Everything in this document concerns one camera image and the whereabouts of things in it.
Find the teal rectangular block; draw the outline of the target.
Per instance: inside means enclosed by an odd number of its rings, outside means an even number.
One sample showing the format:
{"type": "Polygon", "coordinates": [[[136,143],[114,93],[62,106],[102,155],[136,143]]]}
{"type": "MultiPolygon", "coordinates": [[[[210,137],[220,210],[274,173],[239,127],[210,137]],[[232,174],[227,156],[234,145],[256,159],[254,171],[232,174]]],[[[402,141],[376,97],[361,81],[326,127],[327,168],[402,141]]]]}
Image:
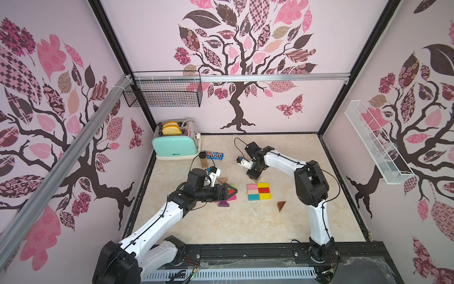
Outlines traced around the teal rectangular block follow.
{"type": "Polygon", "coordinates": [[[248,200],[249,201],[259,201],[260,200],[260,195],[259,194],[248,195],[248,200]]]}

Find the beige rectangular block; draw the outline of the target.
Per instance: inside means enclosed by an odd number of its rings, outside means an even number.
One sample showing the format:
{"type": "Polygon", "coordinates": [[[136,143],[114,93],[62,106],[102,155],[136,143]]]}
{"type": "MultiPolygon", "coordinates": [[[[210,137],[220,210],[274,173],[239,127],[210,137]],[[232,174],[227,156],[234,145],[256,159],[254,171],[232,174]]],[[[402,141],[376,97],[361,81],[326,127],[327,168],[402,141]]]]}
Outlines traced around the beige rectangular block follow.
{"type": "Polygon", "coordinates": [[[259,194],[258,189],[249,189],[247,192],[248,192],[248,195],[258,195],[259,194]]]}

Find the brown triangle block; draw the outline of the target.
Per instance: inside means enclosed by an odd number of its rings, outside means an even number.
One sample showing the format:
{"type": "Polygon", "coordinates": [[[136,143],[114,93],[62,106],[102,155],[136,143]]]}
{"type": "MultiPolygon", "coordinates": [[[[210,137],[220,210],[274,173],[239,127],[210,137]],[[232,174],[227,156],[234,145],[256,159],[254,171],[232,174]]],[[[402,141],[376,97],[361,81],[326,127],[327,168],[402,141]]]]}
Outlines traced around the brown triangle block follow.
{"type": "Polygon", "coordinates": [[[286,201],[280,201],[277,203],[279,213],[282,211],[283,207],[285,206],[286,201]]]}

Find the purple triangle block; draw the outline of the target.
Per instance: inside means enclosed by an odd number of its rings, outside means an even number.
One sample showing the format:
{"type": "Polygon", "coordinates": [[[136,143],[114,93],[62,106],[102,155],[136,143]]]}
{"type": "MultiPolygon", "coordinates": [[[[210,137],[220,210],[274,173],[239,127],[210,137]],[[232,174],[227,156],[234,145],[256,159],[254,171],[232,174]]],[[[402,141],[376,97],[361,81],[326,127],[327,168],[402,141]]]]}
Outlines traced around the purple triangle block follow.
{"type": "Polygon", "coordinates": [[[229,207],[229,203],[227,201],[220,201],[218,203],[218,207],[221,207],[221,208],[228,208],[229,207]]]}

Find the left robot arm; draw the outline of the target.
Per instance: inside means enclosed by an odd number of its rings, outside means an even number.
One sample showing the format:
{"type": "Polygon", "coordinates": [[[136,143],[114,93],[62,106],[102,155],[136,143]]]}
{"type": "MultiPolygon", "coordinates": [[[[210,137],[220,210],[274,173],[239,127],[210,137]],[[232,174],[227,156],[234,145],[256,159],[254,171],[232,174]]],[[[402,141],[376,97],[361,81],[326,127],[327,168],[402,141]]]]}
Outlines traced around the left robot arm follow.
{"type": "Polygon", "coordinates": [[[92,278],[94,284],[139,284],[143,278],[175,260],[183,244],[176,240],[156,242],[198,202],[227,201],[238,193],[230,184],[215,184],[192,188],[181,183],[167,197],[146,224],[119,243],[109,241],[100,251],[92,278]]]}

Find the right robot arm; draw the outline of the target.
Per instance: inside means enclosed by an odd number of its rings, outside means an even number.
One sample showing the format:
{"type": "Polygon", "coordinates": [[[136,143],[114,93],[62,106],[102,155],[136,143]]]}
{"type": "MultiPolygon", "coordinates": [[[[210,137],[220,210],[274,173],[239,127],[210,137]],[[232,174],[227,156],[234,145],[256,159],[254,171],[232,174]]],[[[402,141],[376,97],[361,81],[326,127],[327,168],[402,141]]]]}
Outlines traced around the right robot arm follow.
{"type": "Polygon", "coordinates": [[[329,228],[327,203],[329,183],[318,162],[304,162],[281,154],[275,148],[260,148],[256,143],[247,144],[245,151],[249,159],[237,157],[237,164],[247,169],[247,175],[257,180],[263,171],[275,168],[294,178],[296,195],[306,206],[310,222],[309,254],[318,263],[336,249],[329,228]]]}

